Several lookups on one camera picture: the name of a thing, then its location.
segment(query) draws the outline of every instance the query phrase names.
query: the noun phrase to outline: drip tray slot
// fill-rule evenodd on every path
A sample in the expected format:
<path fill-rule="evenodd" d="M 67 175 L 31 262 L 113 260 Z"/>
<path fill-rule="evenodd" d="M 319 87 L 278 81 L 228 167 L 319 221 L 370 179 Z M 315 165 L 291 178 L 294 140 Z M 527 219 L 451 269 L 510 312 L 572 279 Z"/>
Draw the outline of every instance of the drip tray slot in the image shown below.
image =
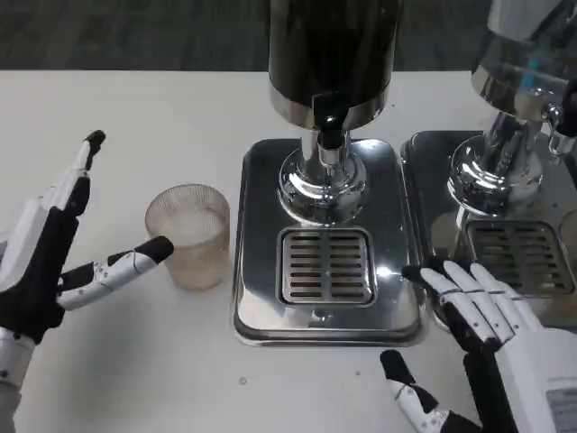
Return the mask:
<path fill-rule="evenodd" d="M 471 221 L 473 257 L 523 295 L 566 295 L 574 280 L 553 228 L 540 221 Z"/>
<path fill-rule="evenodd" d="M 289 304 L 368 304 L 373 298 L 366 234 L 288 230 L 282 236 L 280 296 Z"/>

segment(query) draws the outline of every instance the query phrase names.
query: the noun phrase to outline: table surface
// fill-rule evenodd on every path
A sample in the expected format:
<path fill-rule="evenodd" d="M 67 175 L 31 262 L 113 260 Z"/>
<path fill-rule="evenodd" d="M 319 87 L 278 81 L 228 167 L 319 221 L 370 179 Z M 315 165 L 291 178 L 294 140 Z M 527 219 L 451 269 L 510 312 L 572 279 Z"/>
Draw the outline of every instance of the table surface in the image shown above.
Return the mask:
<path fill-rule="evenodd" d="M 301 134 L 271 108 L 266 73 L 5 71 L 0 94 L 1 227 L 90 131 L 108 135 L 68 267 L 142 242 L 146 207 L 180 183 L 220 189 L 235 233 L 243 155 L 260 139 Z M 385 113 L 354 135 L 398 150 L 417 131 L 482 128 L 489 113 L 469 73 L 395 73 Z M 17 431 L 412 431 L 381 348 L 250 347 L 234 335 L 230 305 L 230 279 L 188 293 L 160 267 L 68 313 L 34 354 Z M 475 419 L 461 349 L 435 325 L 424 333 L 400 349 L 408 366 L 444 407 Z"/>

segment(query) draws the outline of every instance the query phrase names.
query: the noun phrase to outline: floor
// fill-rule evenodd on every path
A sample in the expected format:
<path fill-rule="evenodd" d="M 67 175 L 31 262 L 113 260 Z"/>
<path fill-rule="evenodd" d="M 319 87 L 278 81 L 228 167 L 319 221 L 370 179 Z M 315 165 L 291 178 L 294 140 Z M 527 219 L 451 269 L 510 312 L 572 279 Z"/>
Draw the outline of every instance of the floor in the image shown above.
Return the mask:
<path fill-rule="evenodd" d="M 266 70 L 265 1 L 0 0 L 0 69 Z M 468 69 L 489 6 L 406 0 L 395 69 Z"/>

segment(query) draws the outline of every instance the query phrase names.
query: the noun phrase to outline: plastic cup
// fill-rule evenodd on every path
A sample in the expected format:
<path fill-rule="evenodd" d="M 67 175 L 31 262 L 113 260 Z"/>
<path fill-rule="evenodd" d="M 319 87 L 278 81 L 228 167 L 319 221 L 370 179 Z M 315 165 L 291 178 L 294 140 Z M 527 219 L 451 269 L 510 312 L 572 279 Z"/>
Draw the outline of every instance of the plastic cup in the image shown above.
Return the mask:
<path fill-rule="evenodd" d="M 144 217 L 151 237 L 174 244 L 165 263 L 182 289 L 205 290 L 219 284 L 229 269 L 230 208 L 224 196 L 206 185 L 179 185 L 161 192 Z"/>

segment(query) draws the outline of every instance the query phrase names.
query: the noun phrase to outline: white robotic hand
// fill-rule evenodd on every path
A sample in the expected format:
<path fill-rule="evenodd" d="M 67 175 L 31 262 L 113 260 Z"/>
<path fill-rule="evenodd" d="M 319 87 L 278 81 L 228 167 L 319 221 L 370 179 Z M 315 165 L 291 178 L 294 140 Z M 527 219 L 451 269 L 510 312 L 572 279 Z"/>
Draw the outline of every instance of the white robotic hand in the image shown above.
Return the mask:
<path fill-rule="evenodd" d="M 415 430 L 577 431 L 577 337 L 543 328 L 527 302 L 480 264 L 471 265 L 471 274 L 449 261 L 432 266 L 435 270 L 409 267 L 404 274 L 440 296 L 448 326 L 467 352 L 463 363 L 482 427 L 439 410 L 400 353 L 385 351 L 385 374 Z"/>
<path fill-rule="evenodd" d="M 174 250 L 159 236 L 105 263 L 62 273 L 90 198 L 88 172 L 104 140 L 102 131 L 89 135 L 54 186 L 27 200 L 14 230 L 0 239 L 0 384 L 20 388 L 34 347 L 66 310 L 119 289 Z"/>

